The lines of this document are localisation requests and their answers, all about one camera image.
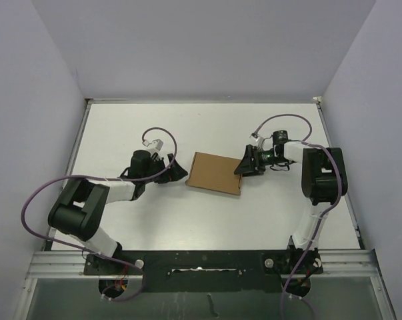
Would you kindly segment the brown cardboard box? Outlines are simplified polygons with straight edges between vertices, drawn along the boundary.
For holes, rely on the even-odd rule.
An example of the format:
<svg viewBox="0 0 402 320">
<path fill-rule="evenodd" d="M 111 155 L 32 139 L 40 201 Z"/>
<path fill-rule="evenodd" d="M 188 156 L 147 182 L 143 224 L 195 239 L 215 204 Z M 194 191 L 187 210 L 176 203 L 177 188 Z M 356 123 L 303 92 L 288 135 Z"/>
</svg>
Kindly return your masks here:
<svg viewBox="0 0 402 320">
<path fill-rule="evenodd" d="M 195 152 L 189 177 L 189 187 L 240 196 L 241 175 L 234 174 L 240 160 Z"/>
</svg>

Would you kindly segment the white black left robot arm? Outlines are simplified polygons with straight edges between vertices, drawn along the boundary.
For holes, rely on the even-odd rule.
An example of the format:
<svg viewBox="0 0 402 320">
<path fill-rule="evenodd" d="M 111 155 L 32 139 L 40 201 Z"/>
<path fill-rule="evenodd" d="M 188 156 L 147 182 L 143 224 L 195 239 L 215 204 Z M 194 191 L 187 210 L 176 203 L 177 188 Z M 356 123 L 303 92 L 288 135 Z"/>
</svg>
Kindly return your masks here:
<svg viewBox="0 0 402 320">
<path fill-rule="evenodd" d="M 100 254 L 99 266 L 106 273 L 118 272 L 123 265 L 122 246 L 100 227 L 105 206 L 138 200 L 149 183 L 166 184 L 188 176 L 173 154 L 167 157 L 168 166 L 158 152 L 137 150 L 133 152 L 130 166 L 116 181 L 70 179 L 49 212 L 49 226 Z"/>
</svg>

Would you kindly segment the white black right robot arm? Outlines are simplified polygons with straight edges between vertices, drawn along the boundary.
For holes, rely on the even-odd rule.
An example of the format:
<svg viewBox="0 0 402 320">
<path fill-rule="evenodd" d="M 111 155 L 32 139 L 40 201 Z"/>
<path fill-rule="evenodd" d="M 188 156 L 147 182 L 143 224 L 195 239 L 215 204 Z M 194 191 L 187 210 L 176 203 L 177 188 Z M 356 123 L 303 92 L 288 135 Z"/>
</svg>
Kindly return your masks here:
<svg viewBox="0 0 402 320">
<path fill-rule="evenodd" d="M 324 147 L 305 141 L 292 140 L 286 130 L 271 135 L 270 149 L 263 148 L 264 138 L 252 134 L 258 144 L 247 145 L 241 162 L 234 170 L 243 177 L 263 175 L 266 168 L 290 169 L 301 166 L 301 191 L 307 200 L 304 213 L 295 232 L 290 236 L 284 265 L 291 272 L 299 272 L 308 261 L 314 262 L 319 237 L 329 212 L 348 190 L 343 151 L 339 147 Z"/>
</svg>

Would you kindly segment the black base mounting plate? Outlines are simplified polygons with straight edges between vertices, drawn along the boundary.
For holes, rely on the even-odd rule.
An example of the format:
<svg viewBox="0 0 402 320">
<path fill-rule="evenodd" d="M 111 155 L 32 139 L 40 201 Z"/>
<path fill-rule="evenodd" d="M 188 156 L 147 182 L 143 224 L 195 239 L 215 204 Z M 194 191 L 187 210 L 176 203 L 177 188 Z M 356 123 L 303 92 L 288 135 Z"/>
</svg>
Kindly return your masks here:
<svg viewBox="0 0 402 320">
<path fill-rule="evenodd" d="M 92 276 L 146 275 L 146 293 L 289 292 L 306 295 L 312 275 L 323 273 L 317 250 L 122 251 L 129 268 L 93 254 L 83 273 Z"/>
</svg>

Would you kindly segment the aluminium frame rail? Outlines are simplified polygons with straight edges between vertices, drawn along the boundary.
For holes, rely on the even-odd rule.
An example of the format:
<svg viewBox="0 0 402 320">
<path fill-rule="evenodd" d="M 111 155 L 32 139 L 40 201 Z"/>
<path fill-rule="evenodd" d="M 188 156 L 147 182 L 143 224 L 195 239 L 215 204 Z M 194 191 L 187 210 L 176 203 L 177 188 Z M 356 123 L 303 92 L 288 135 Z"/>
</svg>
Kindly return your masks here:
<svg viewBox="0 0 402 320">
<path fill-rule="evenodd" d="M 298 277 L 308 274 L 370 276 L 378 272 L 374 254 L 365 250 L 322 250 L 314 262 L 299 262 L 284 251 L 126 251 L 122 262 L 80 251 L 42 251 L 34 254 L 29 279 L 80 279 L 82 277 L 140 277 L 141 273 L 260 271 Z"/>
</svg>

